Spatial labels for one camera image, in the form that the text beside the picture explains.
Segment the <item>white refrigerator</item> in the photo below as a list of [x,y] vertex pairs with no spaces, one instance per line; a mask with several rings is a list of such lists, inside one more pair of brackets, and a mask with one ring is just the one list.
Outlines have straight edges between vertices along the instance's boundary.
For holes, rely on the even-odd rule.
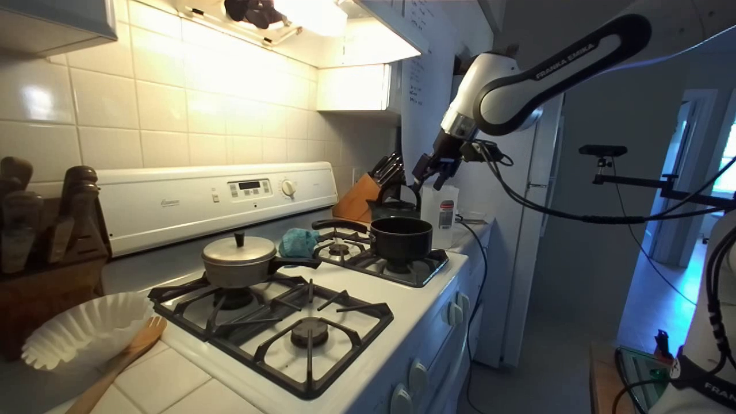
[[[506,181],[539,204],[551,198],[560,111],[563,96],[556,96],[543,105],[543,118],[534,127],[490,139],[513,159],[511,167],[501,167]],[[473,321],[478,330],[473,358],[491,367],[517,365],[548,217],[513,202],[483,164],[465,164],[453,185],[459,187],[459,215],[494,221],[487,246],[490,270],[481,293],[483,309]]]

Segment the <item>white kitchen wall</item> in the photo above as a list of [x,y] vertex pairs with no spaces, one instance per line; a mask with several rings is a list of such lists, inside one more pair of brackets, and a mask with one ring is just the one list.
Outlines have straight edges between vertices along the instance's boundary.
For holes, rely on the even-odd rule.
[[133,0],[114,0],[114,19],[114,43],[44,59],[0,55],[0,156],[31,162],[34,181],[75,164],[332,162],[360,146],[360,132],[376,148],[394,141],[390,129],[327,129],[313,67]]

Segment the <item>countertop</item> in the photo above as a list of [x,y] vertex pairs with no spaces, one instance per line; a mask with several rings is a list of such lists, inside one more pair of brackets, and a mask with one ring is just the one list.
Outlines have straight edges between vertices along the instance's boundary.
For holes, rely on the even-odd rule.
[[[199,250],[204,243],[207,239],[198,239],[161,249],[157,256],[114,259],[104,272],[105,293],[148,289],[171,278],[195,278],[199,277]],[[319,285],[365,293],[360,295],[365,302],[387,302],[396,317],[356,364],[343,372],[343,377],[349,377],[349,385],[348,377],[340,377],[313,403],[289,395],[269,385],[269,379],[257,377],[250,367],[167,325],[164,341],[117,377],[94,411],[345,411],[376,367],[394,355],[380,350],[398,350],[407,332],[417,326],[463,270],[466,259],[463,250],[466,246],[472,246],[470,235],[455,249],[449,249],[445,270],[421,289],[370,277],[349,277],[332,265],[322,265],[315,274],[307,274],[313,270],[299,270],[299,277],[313,277]],[[36,372],[20,361],[0,361],[0,411],[62,411],[94,377],[97,372],[90,367]]]

